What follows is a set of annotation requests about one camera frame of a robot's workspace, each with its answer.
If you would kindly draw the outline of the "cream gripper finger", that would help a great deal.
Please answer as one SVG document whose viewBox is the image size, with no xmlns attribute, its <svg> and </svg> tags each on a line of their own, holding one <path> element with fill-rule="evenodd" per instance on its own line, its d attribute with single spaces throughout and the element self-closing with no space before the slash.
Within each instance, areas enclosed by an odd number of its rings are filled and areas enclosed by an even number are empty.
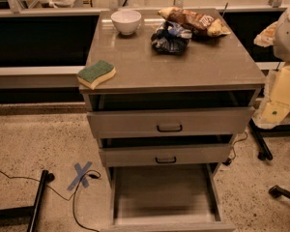
<svg viewBox="0 0 290 232">
<path fill-rule="evenodd" d="M 278 71 L 270 71 L 265 89 L 261 121 L 280 124 L 290 112 L 290 63 Z"/>
<path fill-rule="evenodd" d="M 277 22 L 273 22 L 266 27 L 260 34 L 258 34 L 253 42 L 262 47 L 268 47 L 274 44 L 274 37 L 276 32 Z"/>
</svg>

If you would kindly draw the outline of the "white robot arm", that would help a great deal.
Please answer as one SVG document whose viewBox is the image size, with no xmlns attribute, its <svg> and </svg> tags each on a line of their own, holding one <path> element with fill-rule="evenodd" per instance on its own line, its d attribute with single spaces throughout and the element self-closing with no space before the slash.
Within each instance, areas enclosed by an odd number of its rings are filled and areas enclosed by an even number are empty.
<svg viewBox="0 0 290 232">
<path fill-rule="evenodd" d="M 290 113 L 290 5 L 278 21 L 258 34 L 253 42 L 262 47 L 272 45 L 274 56 L 284 62 L 281 69 L 269 72 L 264 99 L 253 115 L 259 128 L 272 129 Z"/>
</svg>

